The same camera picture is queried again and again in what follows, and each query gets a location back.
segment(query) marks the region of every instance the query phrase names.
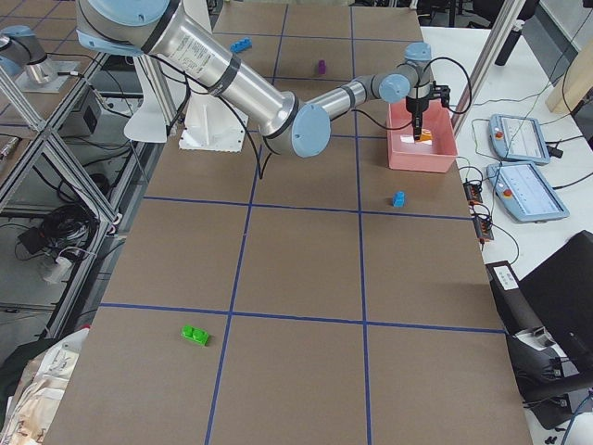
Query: pink plastic bin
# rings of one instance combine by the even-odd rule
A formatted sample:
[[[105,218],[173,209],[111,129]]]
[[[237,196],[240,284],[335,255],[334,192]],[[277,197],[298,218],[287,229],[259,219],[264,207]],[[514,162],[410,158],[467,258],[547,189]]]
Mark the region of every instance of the pink plastic bin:
[[[410,113],[406,110],[405,100],[389,106],[388,127],[401,127],[409,121]],[[423,128],[433,134],[431,145],[411,142],[411,125],[402,130],[387,132],[390,169],[439,173],[448,170],[457,157],[457,146],[448,111],[441,107],[440,102],[432,101],[424,112]]]

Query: electrical wire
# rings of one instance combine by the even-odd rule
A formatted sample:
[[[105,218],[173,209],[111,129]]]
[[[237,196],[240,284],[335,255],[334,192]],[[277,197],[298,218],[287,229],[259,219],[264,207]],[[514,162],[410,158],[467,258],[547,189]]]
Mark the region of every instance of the electrical wire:
[[[19,311],[19,312],[16,312],[16,313],[29,313],[30,315],[25,315],[24,317],[20,317],[20,318],[17,318],[17,319],[13,319],[13,320],[8,320],[8,321],[6,321],[6,322],[2,322],[2,323],[0,323],[0,326],[2,326],[2,325],[6,325],[6,324],[13,324],[13,323],[17,323],[17,322],[19,322],[19,321],[21,321],[21,320],[35,319],[37,322],[39,322],[39,323],[41,324],[41,326],[43,326],[43,327],[44,327],[44,331],[46,332],[46,334],[47,334],[47,335],[49,335],[49,328],[47,327],[47,324],[45,324],[45,323],[44,323],[44,322],[43,322],[43,321],[42,321],[42,320],[39,318],[39,315],[33,315],[33,314],[31,314],[30,312],[22,312],[22,311]]]
[[[556,83],[562,76],[558,76],[556,79],[552,79],[545,87],[544,87],[544,91],[546,91],[548,88],[550,88],[554,83]],[[485,104],[489,104],[489,103],[498,103],[498,102],[515,102],[515,103],[519,103],[519,102],[524,102],[527,99],[531,99],[532,97],[539,97],[540,93],[534,93],[532,95],[526,95],[524,98],[522,99],[512,99],[512,98],[501,98],[501,99],[490,99],[490,100],[486,100],[484,102],[480,102],[480,103],[476,103],[473,104],[474,107],[481,107]]]
[[[403,130],[404,128],[406,128],[406,127],[408,127],[408,126],[411,125],[411,121],[410,121],[407,124],[402,125],[401,127],[395,127],[395,128],[386,127],[385,125],[383,125],[382,123],[380,123],[377,119],[375,119],[373,116],[371,116],[369,113],[367,113],[366,111],[364,111],[362,109],[353,108],[350,111],[352,111],[353,113],[360,113],[361,115],[366,116],[369,120],[372,121],[372,123],[374,123],[378,127],[381,127],[384,130],[387,130],[389,132],[394,132],[394,131],[397,131],[397,130]]]
[[[95,57],[89,56],[88,54],[66,54],[66,53],[56,53],[56,52],[48,52],[47,54],[51,55],[51,56],[64,56],[64,57],[72,57],[72,56],[76,56],[76,57],[86,57],[91,59],[94,63],[97,64],[97,66],[101,67],[101,70],[108,76],[110,77],[113,82],[117,85],[118,90],[120,90],[121,93],[121,98],[123,99],[123,101],[125,102],[125,104],[128,106],[128,110],[130,111],[131,114],[133,114],[133,110],[132,110],[132,105],[130,104],[130,102],[128,101],[128,99],[126,98],[126,94],[123,92],[123,88],[121,87],[121,83],[118,82],[118,80],[116,79],[116,77],[111,74],[111,72],[109,72],[109,70],[105,70],[105,65],[102,64],[101,62],[99,62]]]
[[[575,139],[581,139],[581,138],[583,138],[583,139],[587,139],[587,138],[586,138],[586,137],[584,137],[582,134],[579,134],[578,136],[567,137],[566,139],[561,139],[560,141],[551,141],[551,142],[548,142],[548,141],[546,141],[546,144],[549,144],[549,145],[556,145],[556,146],[557,146],[557,145],[559,145],[559,144],[563,144],[564,142],[569,142],[569,141],[573,141],[573,140],[575,140]]]
[[[120,113],[119,111],[116,111],[115,109],[111,109],[109,107],[109,104],[105,100],[105,98],[98,92],[98,90],[95,88],[95,86],[91,84],[91,82],[86,78],[86,76],[84,76],[84,74],[80,74],[77,71],[61,71],[57,75],[58,76],[72,76],[72,77],[78,77],[79,79],[83,79],[86,82],[86,84],[89,86],[89,88],[91,88],[91,91],[93,91],[93,94],[97,98],[97,101],[99,102],[99,105],[102,109],[104,109],[108,113],[115,114],[117,116],[121,116],[122,118],[125,118],[125,119],[130,119],[132,117],[132,114],[133,114],[132,108],[130,108],[131,114],[129,116],[127,114]]]
[[[107,258],[109,255],[111,255],[113,252],[115,252],[118,248],[120,248],[124,244],[126,244],[125,240],[120,241],[118,244],[116,244],[113,248],[108,250],[106,253],[104,253],[100,257],[95,258],[95,264],[93,264],[93,267],[91,267],[91,269],[89,269],[89,273],[92,270],[94,270],[95,268],[97,268],[101,264],[101,261],[103,261],[105,258]]]
[[[91,160],[89,162],[84,163],[82,166],[83,167],[90,167],[91,165],[97,164],[99,162],[106,162],[108,160],[113,160],[113,159],[116,159],[116,158],[120,158],[120,157],[122,157],[124,155],[127,155],[129,153],[130,153],[130,150],[126,150],[126,151],[123,151],[121,153],[118,153],[117,155],[109,156],[107,158],[99,158],[99,159]]]
[[[83,137],[79,137],[79,136],[68,136],[64,138],[65,140],[68,139],[76,139],[78,141],[84,142],[85,144],[88,144],[89,146],[96,146],[97,148],[101,148],[102,150],[105,151],[117,151],[117,150],[121,150],[122,148],[124,148],[125,146],[127,146],[128,144],[130,144],[131,140],[128,139],[126,142],[122,143],[119,146],[114,146],[112,148],[107,148],[107,146],[111,145],[110,143],[107,142],[93,142],[93,141],[89,141],[88,139],[84,139]]]
[[[552,68],[551,73],[549,74],[549,77],[552,78],[554,77],[554,72],[556,71],[556,69],[558,68],[558,64],[560,63],[560,61],[562,60],[562,58],[564,57],[564,55],[566,54],[566,52],[569,50],[569,48],[572,46],[574,39],[576,38],[576,36],[578,35],[578,33],[581,32],[581,30],[583,29],[583,27],[585,26],[585,23],[587,23],[587,21],[589,20],[589,17],[591,16],[591,13],[593,12],[593,9],[591,9],[589,11],[589,13],[587,14],[587,16],[585,17],[585,19],[583,20],[583,22],[581,23],[581,25],[577,28],[577,30],[574,32],[573,37],[571,38],[571,40],[568,42],[568,44],[566,44],[566,47],[564,48],[564,50],[561,52],[560,56],[558,57],[558,59],[556,60],[556,63],[554,64],[554,67]]]
[[[97,225],[93,213],[80,203],[52,210],[45,215],[39,230],[50,242],[51,248],[63,249],[68,247],[64,243],[80,243],[84,239],[81,249],[88,249],[95,238]]]
[[[565,185],[558,185],[558,186],[556,186],[556,187],[552,187],[552,188],[553,188],[554,190],[562,190],[563,188],[567,188],[567,187],[570,187],[570,186],[572,186],[572,185],[575,185],[575,184],[582,183],[583,181],[585,181],[586,179],[590,178],[591,176],[593,176],[593,172],[589,173],[589,174],[588,174],[588,175],[586,175],[586,176],[583,176],[581,179],[577,179],[576,181],[572,181],[572,182],[571,182],[571,183],[569,183],[569,184],[565,184]]]
[[[584,105],[588,105],[588,104],[590,104],[590,103],[591,103],[591,101],[593,101],[593,99],[589,99],[589,100],[587,100],[587,101],[583,102],[583,106],[584,106]],[[572,111],[570,111],[570,112],[568,112],[568,113],[566,113],[566,114],[564,114],[564,115],[560,116],[559,118],[553,119],[552,121],[547,121],[547,122],[540,123],[540,124],[539,124],[539,126],[542,126],[542,125],[550,125],[551,123],[554,123],[554,122],[560,121],[560,120],[562,120],[562,119],[564,119],[564,118],[568,118],[569,116],[572,116],[572,115],[573,115],[573,112],[572,112]]]
[[[568,439],[568,435],[571,432],[571,429],[573,428],[574,425],[574,421],[576,420],[576,417],[578,417],[578,415],[581,413],[581,410],[583,409],[583,407],[585,406],[585,404],[588,401],[593,401],[593,393],[591,393],[589,391],[589,394],[583,399],[583,401],[581,401],[578,405],[578,407],[576,408],[576,410],[574,411],[570,422],[568,423],[568,426],[566,427],[566,431],[564,432],[564,437],[562,438],[562,442],[560,445],[565,445],[566,444],[566,440]]]
[[[467,178],[468,178],[468,175],[470,174],[470,171],[478,172],[478,174],[480,175],[480,179],[473,180],[473,181],[479,182],[480,191],[482,191],[482,182],[484,181],[484,174],[482,173],[482,171],[480,169],[478,169],[477,167],[474,167],[473,165],[465,165],[465,166],[458,168],[459,172],[461,172],[462,170],[467,170],[467,172],[465,173],[465,182],[468,182]]]
[[[489,158],[489,159],[493,159],[496,162],[500,162],[500,159],[495,158],[493,156],[487,155],[486,153],[482,153],[479,151],[479,145],[478,145],[478,138],[475,132],[475,123],[478,121],[484,121],[484,122],[490,122],[488,119],[483,119],[483,118],[477,118],[477,119],[473,119],[472,120],[472,139],[473,139],[473,151],[475,152],[476,155],[480,155],[483,156],[485,158]]]
[[[14,248],[15,258],[19,261],[30,261],[30,260],[34,260],[35,258],[44,257],[47,255],[47,252],[44,252],[44,253],[39,253],[37,255],[33,255],[32,257],[29,257],[29,258],[21,258],[19,256],[19,254],[17,253],[19,246],[22,246],[22,243],[20,241],[15,244],[15,248]]]
[[[70,195],[67,195],[64,191],[62,191],[62,189],[61,189],[62,183],[60,183],[59,186],[53,185],[44,177],[44,175],[39,171],[39,169],[37,169],[37,167],[33,166],[32,169],[35,173],[37,173],[37,176],[39,176],[39,179],[41,179],[45,185],[47,185],[52,190],[56,191],[57,197],[60,201],[63,201],[66,203],[76,202],[76,198],[71,197]]]
[[[512,242],[514,243],[515,247],[517,248],[517,254],[515,255],[515,258],[512,261],[510,261],[510,265],[513,265],[515,262],[517,262],[517,260],[519,260],[519,256],[521,254],[521,249],[519,248],[519,243],[517,242],[517,240],[515,239],[515,237],[513,235],[511,235],[509,232],[507,232],[506,230],[504,230],[499,225],[496,225],[496,224],[492,223],[492,227],[496,227],[501,232],[503,232],[504,234],[506,234],[512,240]]]
[[[456,156],[457,159],[463,159],[467,162],[467,166],[469,167],[470,165],[472,165],[472,163],[470,162],[469,159],[465,158],[464,156]]]
[[[18,227],[20,229],[26,229],[26,230],[31,229],[30,227],[28,227],[26,225],[16,224],[15,222],[7,222],[5,224],[1,224],[0,229],[2,229],[3,227]]]
[[[20,141],[22,141],[22,137],[17,136],[16,134],[0,133],[0,136],[17,137],[18,139],[20,139]]]
[[[463,67],[463,65],[460,64],[460,62],[458,62],[457,60],[455,60],[454,58],[451,58],[451,57],[435,57],[435,58],[433,58],[430,62],[428,62],[426,64],[426,66],[423,69],[423,73],[426,72],[426,70],[428,70],[428,67],[430,67],[434,62],[437,62],[438,60],[446,60],[448,62],[451,62],[451,63],[457,65],[459,68],[461,68],[461,71],[463,71],[463,75],[465,76],[465,80],[467,82],[468,92],[470,94],[470,100],[468,101],[467,107],[465,108],[464,111],[457,111],[455,109],[451,109],[451,107],[449,107],[449,106],[447,106],[447,109],[453,114],[467,113],[473,104],[473,90],[472,90],[472,81],[470,79],[470,75],[468,74],[465,67]]]
[[[58,257],[61,257],[61,256],[62,256],[62,253],[66,252],[67,250],[76,250],[76,251],[78,251],[78,252],[86,253],[86,254],[87,254],[87,256],[93,256],[93,255],[94,255],[94,256],[96,256],[96,253],[94,253],[94,252],[90,252],[90,251],[88,251],[88,250],[85,250],[85,249],[83,249],[83,248],[77,248],[76,246],[67,246],[66,248],[63,248],[63,249],[61,249],[61,250],[60,250],[60,251],[57,253]]]

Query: blue tape line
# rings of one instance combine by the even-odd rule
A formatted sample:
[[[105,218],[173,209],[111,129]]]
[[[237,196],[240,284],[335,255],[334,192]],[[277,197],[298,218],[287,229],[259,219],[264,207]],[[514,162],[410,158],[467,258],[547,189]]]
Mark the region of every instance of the blue tape line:
[[[276,61],[274,63],[274,71],[271,75],[271,84],[276,83],[276,75],[278,74],[278,64],[280,63],[280,50],[282,48],[282,40],[284,38],[284,29],[286,27],[286,18],[288,17],[288,5],[284,9],[284,18],[282,21],[282,30],[280,31],[280,42],[278,42],[278,51],[276,52]]]
[[[322,207],[299,207],[299,206],[284,206],[282,204],[258,204],[254,203],[253,207],[258,207],[261,209],[281,209],[281,210],[309,210],[309,211],[327,211],[331,213],[358,213],[357,210],[349,210],[349,209],[331,209],[331,208],[322,208]]]
[[[22,6],[22,4],[23,4],[23,3],[25,3],[25,0],[20,0],[20,2],[19,2],[19,3],[18,3],[16,6],[15,6],[15,7],[13,7],[13,8],[12,8],[12,9],[11,9],[11,10],[8,12],[8,14],[6,14],[6,15],[5,15],[5,16],[3,16],[3,17],[0,17],[0,22],[1,22],[1,21],[3,21],[4,19],[8,19],[9,17],[14,17],[14,16],[12,15],[12,13],[13,13],[13,12],[15,12],[17,9],[19,9],[19,8]]]
[[[330,323],[330,324],[359,324],[379,327],[399,327],[404,329],[422,329],[427,331],[450,331],[467,332],[474,334],[505,334],[504,329],[494,329],[488,327],[466,327],[466,326],[446,326],[441,324],[416,324],[416,323],[398,323],[398,322],[377,322],[373,320],[350,320],[347,318],[332,317],[312,317],[307,315],[290,315],[282,313],[264,313],[248,311],[222,311],[216,309],[186,308],[180,306],[158,306],[151,304],[130,304],[118,302],[102,302],[101,308],[131,309],[138,311],[163,311],[163,312],[193,312],[204,313],[208,315],[232,315],[233,317],[261,318],[269,320],[292,320],[296,322]]]
[[[469,332],[473,334],[506,334],[504,329],[488,327],[463,327],[463,326],[442,326],[438,324],[415,324],[415,323],[391,323],[391,322],[367,322],[370,326],[401,327],[407,329],[422,329],[428,331],[450,331]]]
[[[222,206],[239,206],[239,207],[249,207],[249,204],[246,202],[233,202],[233,201],[219,201],[216,199],[209,200],[209,199],[191,199],[189,197],[144,197],[144,199],[150,201],[169,201],[169,202],[191,202],[193,204],[219,204]]]
[[[99,304],[102,308],[120,308],[120,309],[139,309],[142,311],[165,311],[165,312],[195,312],[207,313],[214,315],[228,315],[227,311],[217,311],[215,309],[198,309],[198,308],[184,308],[175,306],[154,306],[144,304],[128,304],[128,303],[108,303],[102,302]]]
[[[233,281],[233,294],[231,295],[231,303],[229,304],[229,313],[226,319],[226,326],[224,328],[224,339],[222,341],[221,347],[221,358],[219,360],[219,368],[216,373],[216,382],[214,384],[214,392],[212,394],[212,403],[210,405],[210,414],[208,416],[208,428],[206,430],[206,436],[204,437],[204,445],[209,445],[210,438],[212,434],[212,426],[214,425],[214,415],[216,412],[216,404],[218,401],[219,390],[221,387],[221,377],[222,377],[222,369],[224,367],[224,358],[226,356],[226,348],[229,342],[229,335],[231,333],[231,320],[233,319],[233,308],[234,302],[237,296],[237,289],[239,287],[239,278],[241,276],[241,266],[243,265],[243,256],[245,254],[245,246],[247,241],[247,233],[249,231],[249,221],[251,220],[251,211],[253,209],[253,196],[256,192],[256,185],[258,183],[258,172],[257,168],[253,174],[253,183],[251,185],[251,194],[249,197],[249,205],[247,207],[247,215],[245,218],[245,225],[243,228],[243,238],[241,240],[241,248],[239,249],[239,258],[237,260],[237,267],[234,275]]]
[[[348,320],[346,318],[309,317],[306,315],[286,315],[281,313],[258,313],[258,312],[233,312],[235,317],[263,318],[267,320],[292,320],[295,322],[316,322],[332,324],[362,324],[361,320]]]
[[[38,23],[37,23],[35,26],[33,26],[33,28],[32,28],[32,29],[35,31],[35,28],[37,28],[39,25],[41,25],[41,23],[44,21],[44,19],[47,19],[47,18],[49,17],[49,15],[50,15],[52,12],[54,12],[54,11],[56,10],[56,8],[57,8],[58,6],[60,6],[60,2],[56,2],[56,4],[54,5],[54,7],[52,7],[52,8],[51,8],[51,9],[50,9],[50,10],[47,12],[47,14],[45,14],[43,17],[41,17],[41,18],[40,18],[40,20],[39,20],[39,22],[38,22]]]
[[[4,113],[6,111],[6,109],[10,107],[10,104],[6,105],[4,107],[4,109],[2,111],[0,111],[0,114]],[[4,123],[2,122],[2,126],[3,127],[12,127],[12,128],[29,128],[29,125],[27,125],[26,123]]]
[[[230,32],[230,31],[216,31],[213,33],[215,36],[218,35],[245,35],[245,32]],[[260,37],[289,37],[295,39],[317,39],[317,40],[346,40],[346,41],[367,41],[367,42],[401,42],[404,44],[407,43],[414,43],[419,42],[418,40],[406,40],[406,39],[374,39],[369,37],[330,37],[324,35],[293,35],[293,34],[267,34],[267,33],[258,33],[258,32],[250,32],[250,35],[257,35]]]
[[[350,12],[350,45],[352,50],[352,77],[356,77],[356,50],[354,45],[354,13]],[[367,327],[367,297],[366,277],[364,271],[364,234],[362,226],[362,187],[360,183],[360,149],[359,149],[359,121],[354,115],[354,134],[356,148],[356,188],[359,215],[359,256],[360,256],[360,303],[362,306],[362,354],[364,358],[364,400],[366,409],[367,445],[372,445],[372,410],[371,410],[371,377],[369,371],[369,332]]]
[[[352,213],[362,215],[381,215],[381,216],[401,216],[407,218],[428,218],[435,220],[454,220],[454,221],[471,221],[472,218],[469,216],[450,216],[450,215],[428,215],[423,213],[402,213],[396,211],[379,211],[379,210],[351,210],[351,209],[333,209],[323,207],[300,207],[300,206],[288,206],[283,204],[264,204],[264,203],[245,203],[245,202],[233,202],[233,201],[219,201],[219,200],[208,200],[208,199],[191,199],[186,197],[144,197],[144,199],[155,200],[155,201],[169,201],[169,202],[188,202],[194,204],[214,204],[222,206],[237,206],[237,207],[255,207],[260,209],[279,209],[279,210],[307,210],[307,211],[326,211],[330,213]]]
[[[12,19],[27,19],[27,20],[38,20],[39,19],[38,17],[15,16],[15,15],[12,15],[11,13],[8,13],[8,15],[10,15],[10,17]],[[51,20],[70,20],[70,21],[74,20],[74,19],[69,19],[68,17],[44,17],[44,19],[51,19]]]
[[[391,215],[391,216],[407,216],[409,218],[428,218],[434,220],[455,220],[455,221],[471,221],[472,217],[470,216],[450,216],[450,215],[428,215],[423,213],[401,213],[401,212],[388,212],[388,211],[378,211],[378,210],[363,210],[363,214],[365,215]]]

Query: blue lego brick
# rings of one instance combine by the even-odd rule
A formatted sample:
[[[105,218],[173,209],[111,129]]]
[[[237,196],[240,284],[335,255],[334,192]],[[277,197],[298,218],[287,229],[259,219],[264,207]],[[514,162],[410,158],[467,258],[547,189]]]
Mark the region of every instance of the blue lego brick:
[[[245,39],[237,40],[234,44],[231,44],[231,51],[234,53],[240,53],[252,46],[251,39],[246,37]]]
[[[399,191],[393,196],[393,207],[404,207],[406,203],[406,193]]]

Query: white table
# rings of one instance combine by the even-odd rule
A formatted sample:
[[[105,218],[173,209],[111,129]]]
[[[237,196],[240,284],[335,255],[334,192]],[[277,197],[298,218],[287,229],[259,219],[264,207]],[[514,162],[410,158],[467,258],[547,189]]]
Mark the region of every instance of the white table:
[[[451,57],[459,61],[470,73],[479,57],[488,36],[488,30],[423,28],[424,40],[433,48],[433,57]],[[449,85],[451,88],[451,104],[456,104],[465,87],[462,73],[451,63],[443,60],[432,65],[433,73],[438,83]],[[535,95],[549,85],[548,77],[539,66],[537,59],[529,45],[522,37],[514,48],[509,61],[504,67],[491,68],[486,82],[480,93],[474,99],[474,104],[481,104],[491,99],[512,98],[522,99]],[[548,111],[546,98],[551,92],[549,87],[539,98],[530,98],[522,102],[489,102],[482,106],[474,106],[470,110],[468,119],[457,137],[460,156],[465,157],[471,165],[482,171],[486,177],[486,165],[495,162],[493,159],[475,153],[472,120],[489,119],[494,113],[511,114],[537,118],[540,122],[553,121],[561,115]],[[488,142],[487,122],[476,121],[475,140],[478,150],[494,156]],[[547,141],[557,141],[581,134],[571,117],[543,126],[543,134]],[[586,174],[593,172],[593,152],[583,138],[560,144],[564,151],[562,159],[553,158],[547,166],[540,170],[548,180],[555,185],[568,184]],[[458,159],[458,165],[467,165],[464,159]],[[467,170],[461,171],[465,178]],[[477,173],[470,172],[470,178],[477,178]],[[493,221],[496,225],[510,232],[520,247],[519,259],[513,264],[513,270],[519,278],[523,278],[537,267],[549,255],[563,246],[566,241],[581,230],[593,231],[593,178],[580,184],[559,190],[558,195],[571,212],[570,217],[540,224],[517,223],[493,198],[492,187],[485,181],[482,192],[486,205],[493,210]],[[494,229],[495,241],[486,243],[483,258],[484,263],[494,261],[512,261],[516,254],[516,247],[512,241],[500,230]],[[525,415],[529,424],[534,444],[541,444],[549,436],[559,436],[559,433],[545,430],[528,410]],[[589,445],[593,437],[593,413],[582,414],[574,423],[568,439],[568,445]]]

